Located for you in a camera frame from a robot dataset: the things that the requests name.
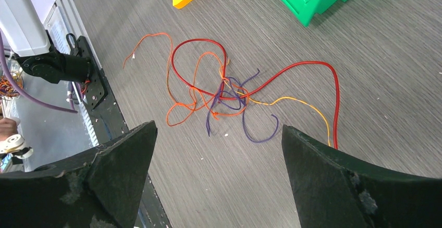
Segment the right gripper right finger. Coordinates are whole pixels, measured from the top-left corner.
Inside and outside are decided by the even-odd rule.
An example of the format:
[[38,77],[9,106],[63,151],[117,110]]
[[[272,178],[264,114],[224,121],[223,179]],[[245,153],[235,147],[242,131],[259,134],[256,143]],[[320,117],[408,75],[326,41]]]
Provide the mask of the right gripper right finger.
[[281,145],[302,227],[441,227],[441,179],[365,162],[292,126]]

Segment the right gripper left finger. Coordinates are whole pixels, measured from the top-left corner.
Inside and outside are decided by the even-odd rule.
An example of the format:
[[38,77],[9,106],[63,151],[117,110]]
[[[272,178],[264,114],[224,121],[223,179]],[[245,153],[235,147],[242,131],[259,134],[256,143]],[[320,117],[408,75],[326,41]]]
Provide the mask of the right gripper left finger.
[[157,127],[131,131],[31,172],[1,175],[1,227],[133,227]]

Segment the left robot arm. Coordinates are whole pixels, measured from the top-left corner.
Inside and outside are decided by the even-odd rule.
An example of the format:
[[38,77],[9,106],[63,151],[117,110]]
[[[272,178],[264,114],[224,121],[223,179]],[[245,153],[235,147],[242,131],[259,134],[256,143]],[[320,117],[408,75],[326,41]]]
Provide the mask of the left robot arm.
[[31,0],[1,0],[1,30],[25,73],[54,84],[90,78],[91,62],[56,49]]

